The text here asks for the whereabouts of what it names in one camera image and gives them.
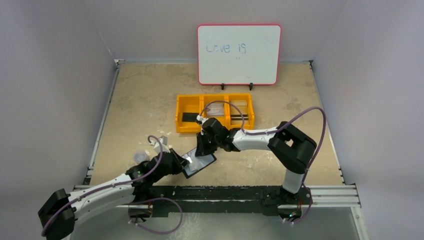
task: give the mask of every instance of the yellow tray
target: yellow tray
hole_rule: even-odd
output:
[[[247,107],[240,107],[240,110],[245,115],[244,129],[252,130],[255,126],[255,114],[252,107],[252,97],[250,93],[234,93],[234,94],[200,94],[200,95],[178,95],[176,97],[176,113],[175,113],[175,128],[177,133],[198,133],[201,128],[196,122],[183,121],[183,113],[200,114],[206,104],[223,100],[232,101],[247,101]],[[235,108],[229,104],[223,103],[224,116],[211,116],[216,118],[226,128],[240,128],[242,121],[240,114]]]

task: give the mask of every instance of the wooden table surface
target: wooden table surface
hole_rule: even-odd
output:
[[[134,153],[156,156],[147,136],[168,137],[168,146],[183,155],[196,147],[195,134],[176,133],[177,95],[250,93],[255,129],[277,126],[312,106],[320,106],[314,78],[307,64],[281,64],[272,86],[203,86],[196,64],[132,64],[121,66],[100,138],[90,184],[97,185],[135,165]],[[323,117],[313,110],[294,122],[317,143]],[[285,168],[271,151],[215,152],[217,161],[193,177],[181,173],[162,178],[157,185],[257,186],[280,185]],[[327,130],[312,165],[307,185],[341,185],[336,157]]]

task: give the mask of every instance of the whiteboard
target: whiteboard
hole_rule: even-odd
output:
[[[277,81],[281,26],[200,25],[198,77],[203,85],[272,85]]]

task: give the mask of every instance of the table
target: table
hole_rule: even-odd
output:
[[[255,112],[255,129],[277,126],[302,110],[320,106],[320,99],[308,64],[281,64],[272,86],[206,86],[198,83],[196,64],[121,65],[94,162],[91,185],[97,185],[134,166],[134,153],[144,149],[156,156],[147,136],[168,137],[168,146],[180,155],[196,147],[195,134],[176,133],[177,95],[250,93]],[[294,125],[318,142],[323,117],[313,110]],[[283,183],[285,168],[271,151],[225,152],[217,161],[193,177],[183,174],[162,178],[157,185],[258,186]],[[339,166],[326,131],[306,185],[342,185]]]

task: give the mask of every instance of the clear plastic object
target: clear plastic object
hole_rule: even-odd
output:
[[[144,149],[138,150],[134,153],[134,162],[140,164],[144,161],[150,161],[150,157]]]

